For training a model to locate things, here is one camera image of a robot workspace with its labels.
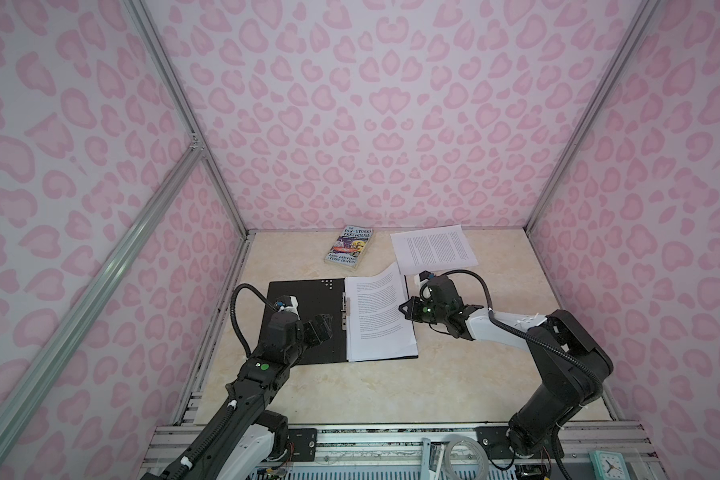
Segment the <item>black A4 clip folder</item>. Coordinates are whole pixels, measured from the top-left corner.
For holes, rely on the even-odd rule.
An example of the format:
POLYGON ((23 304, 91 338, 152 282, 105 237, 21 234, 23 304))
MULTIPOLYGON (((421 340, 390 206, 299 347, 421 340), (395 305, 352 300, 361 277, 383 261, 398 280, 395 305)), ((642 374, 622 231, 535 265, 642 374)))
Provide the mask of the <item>black A4 clip folder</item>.
POLYGON ((253 353, 290 365, 415 359, 404 278, 395 264, 373 277, 277 281, 253 353))

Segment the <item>metal folder clip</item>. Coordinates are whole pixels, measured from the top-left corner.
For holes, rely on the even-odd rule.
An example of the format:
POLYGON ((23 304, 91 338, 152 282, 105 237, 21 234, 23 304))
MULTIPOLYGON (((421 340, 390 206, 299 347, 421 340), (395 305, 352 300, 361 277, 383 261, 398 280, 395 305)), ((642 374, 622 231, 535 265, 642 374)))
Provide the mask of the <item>metal folder clip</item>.
POLYGON ((349 299, 347 297, 347 293, 342 293, 342 306, 341 306, 341 319, 342 319, 342 330, 346 331, 348 329, 348 321, 349 321, 349 299))

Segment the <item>printed sheet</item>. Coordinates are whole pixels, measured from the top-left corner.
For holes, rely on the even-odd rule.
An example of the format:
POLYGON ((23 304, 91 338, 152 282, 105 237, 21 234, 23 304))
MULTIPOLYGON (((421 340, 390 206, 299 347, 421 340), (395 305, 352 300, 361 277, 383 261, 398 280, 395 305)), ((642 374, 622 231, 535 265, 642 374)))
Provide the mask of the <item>printed sheet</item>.
POLYGON ((394 233, 390 238, 403 275, 478 265, 460 225, 394 233))
POLYGON ((345 294, 349 362, 418 357, 413 323, 399 310, 409 296, 396 262, 373 277, 346 278, 345 294))

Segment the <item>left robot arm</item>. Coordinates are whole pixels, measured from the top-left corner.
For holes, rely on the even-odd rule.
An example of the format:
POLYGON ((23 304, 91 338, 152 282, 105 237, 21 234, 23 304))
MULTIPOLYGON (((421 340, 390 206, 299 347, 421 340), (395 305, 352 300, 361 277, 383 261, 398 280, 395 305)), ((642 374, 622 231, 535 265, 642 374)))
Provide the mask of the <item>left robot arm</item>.
POLYGON ((303 354, 332 338, 333 317, 303 320, 292 307, 277 311, 227 398, 195 440, 158 474, 145 479, 244 479, 264 460, 286 454, 288 420, 268 409, 303 354))

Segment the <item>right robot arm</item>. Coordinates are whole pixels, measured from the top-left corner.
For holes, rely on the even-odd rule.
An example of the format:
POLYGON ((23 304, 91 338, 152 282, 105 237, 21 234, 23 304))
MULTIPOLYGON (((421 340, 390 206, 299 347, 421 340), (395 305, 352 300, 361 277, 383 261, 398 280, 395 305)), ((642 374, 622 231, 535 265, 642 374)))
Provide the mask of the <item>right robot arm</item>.
POLYGON ((442 325, 455 339, 490 341, 528 351, 541 384, 510 418, 506 448, 530 458, 546 449, 561 454, 559 432, 584 407, 602 397, 614 372, 610 356, 567 310, 522 315, 498 311, 486 281, 456 269, 419 275, 419 293, 398 306, 404 318, 442 325))

